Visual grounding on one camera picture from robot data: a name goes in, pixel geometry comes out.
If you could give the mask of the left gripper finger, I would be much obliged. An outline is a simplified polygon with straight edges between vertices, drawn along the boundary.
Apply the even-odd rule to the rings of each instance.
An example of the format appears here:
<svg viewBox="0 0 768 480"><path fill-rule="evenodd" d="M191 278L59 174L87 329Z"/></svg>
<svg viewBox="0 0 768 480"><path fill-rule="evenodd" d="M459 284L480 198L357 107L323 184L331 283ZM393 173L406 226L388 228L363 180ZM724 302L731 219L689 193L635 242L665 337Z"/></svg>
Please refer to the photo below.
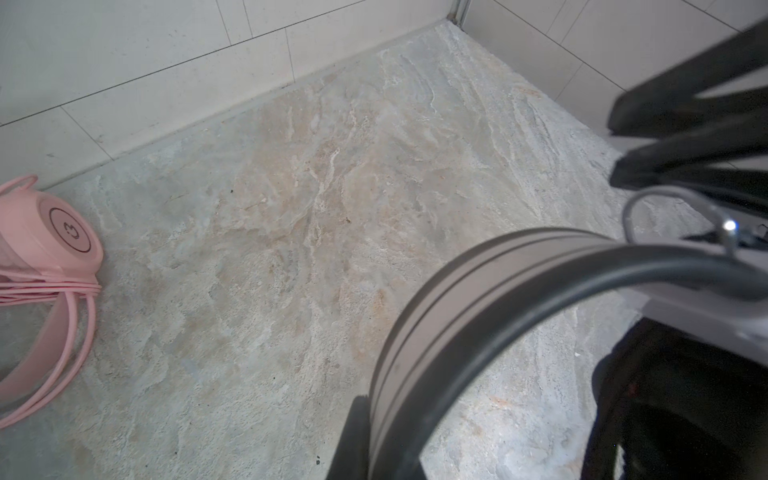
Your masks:
<svg viewBox="0 0 768 480"><path fill-rule="evenodd" d="M344 424L327 480L365 480L368 476L370 446L370 399L354 398Z"/></svg>

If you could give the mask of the black white headphones with cable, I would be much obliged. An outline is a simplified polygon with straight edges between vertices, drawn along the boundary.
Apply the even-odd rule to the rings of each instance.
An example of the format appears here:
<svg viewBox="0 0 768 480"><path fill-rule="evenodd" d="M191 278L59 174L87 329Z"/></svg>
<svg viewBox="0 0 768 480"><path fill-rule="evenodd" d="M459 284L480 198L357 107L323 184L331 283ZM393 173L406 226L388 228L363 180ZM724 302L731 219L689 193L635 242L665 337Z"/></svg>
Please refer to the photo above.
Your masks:
<svg viewBox="0 0 768 480"><path fill-rule="evenodd" d="M585 479L767 475L767 90L715 96L764 68L767 24L625 92L612 134L645 145L614 165L623 238L573 228L506 234L460 255L412 298L370 386L367 475L414 479L429 437L469 384L539 323L628 289L641 320L598 366Z"/></svg>

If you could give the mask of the pink headphones with cable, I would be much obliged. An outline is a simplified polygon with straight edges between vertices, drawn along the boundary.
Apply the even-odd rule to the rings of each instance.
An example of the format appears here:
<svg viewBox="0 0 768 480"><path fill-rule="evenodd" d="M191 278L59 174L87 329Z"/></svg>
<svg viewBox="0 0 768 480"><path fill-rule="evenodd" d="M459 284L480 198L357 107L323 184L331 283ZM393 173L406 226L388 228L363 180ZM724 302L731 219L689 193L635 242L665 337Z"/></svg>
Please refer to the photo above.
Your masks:
<svg viewBox="0 0 768 480"><path fill-rule="evenodd" d="M36 190L37 180L31 174L1 186L1 304L51 306L26 357L1 380L1 401L17 405L2 428L41 410L72 382L97 328L103 246L71 205Z"/></svg>

